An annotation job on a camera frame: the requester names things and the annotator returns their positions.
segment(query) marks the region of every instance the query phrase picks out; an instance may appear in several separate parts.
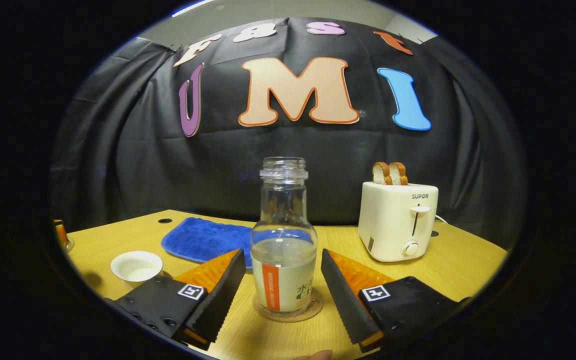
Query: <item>blue towel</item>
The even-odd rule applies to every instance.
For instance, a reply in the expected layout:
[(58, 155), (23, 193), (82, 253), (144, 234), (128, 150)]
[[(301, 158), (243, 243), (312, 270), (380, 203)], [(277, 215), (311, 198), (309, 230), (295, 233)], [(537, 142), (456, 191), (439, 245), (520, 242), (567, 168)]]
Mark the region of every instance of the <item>blue towel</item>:
[(171, 255), (199, 263), (205, 263), (233, 250), (243, 249), (246, 268), (251, 269), (251, 230), (252, 228), (247, 226), (186, 218), (164, 236), (161, 246)]

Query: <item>toast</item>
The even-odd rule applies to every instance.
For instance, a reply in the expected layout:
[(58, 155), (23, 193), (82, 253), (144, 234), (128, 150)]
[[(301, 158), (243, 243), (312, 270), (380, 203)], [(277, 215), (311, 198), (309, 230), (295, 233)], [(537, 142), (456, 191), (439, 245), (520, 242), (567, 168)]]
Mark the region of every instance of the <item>toast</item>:
[(372, 166), (372, 182), (380, 185), (392, 185), (391, 171), (386, 162), (375, 162)]
[(408, 185), (408, 178), (406, 177), (406, 166), (404, 166), (404, 164), (401, 162), (391, 162), (388, 165), (388, 170), (393, 185)]

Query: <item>toaster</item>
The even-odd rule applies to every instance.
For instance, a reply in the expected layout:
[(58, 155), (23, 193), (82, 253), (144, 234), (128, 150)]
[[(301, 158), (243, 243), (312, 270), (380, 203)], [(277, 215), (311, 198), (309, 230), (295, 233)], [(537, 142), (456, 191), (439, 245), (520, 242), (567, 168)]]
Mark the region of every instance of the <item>toaster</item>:
[(433, 232), (439, 189), (422, 184), (364, 182), (357, 233), (380, 262), (419, 258)]

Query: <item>white cup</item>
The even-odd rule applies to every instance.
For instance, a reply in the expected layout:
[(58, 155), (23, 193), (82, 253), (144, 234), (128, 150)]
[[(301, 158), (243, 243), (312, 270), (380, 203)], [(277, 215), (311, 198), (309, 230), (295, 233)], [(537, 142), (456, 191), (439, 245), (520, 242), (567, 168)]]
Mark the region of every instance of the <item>white cup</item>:
[(129, 290), (160, 275), (164, 263), (162, 258), (148, 251), (130, 251), (112, 259), (110, 270), (123, 280)]

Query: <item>toaster knob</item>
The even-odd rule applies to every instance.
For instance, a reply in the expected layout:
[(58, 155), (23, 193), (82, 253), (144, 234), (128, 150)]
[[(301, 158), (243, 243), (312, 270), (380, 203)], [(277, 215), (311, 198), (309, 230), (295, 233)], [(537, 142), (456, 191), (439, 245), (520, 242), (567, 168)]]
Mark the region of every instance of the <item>toaster knob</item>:
[(411, 256), (417, 252), (419, 244), (416, 241), (409, 241), (401, 248), (401, 254), (404, 256)]

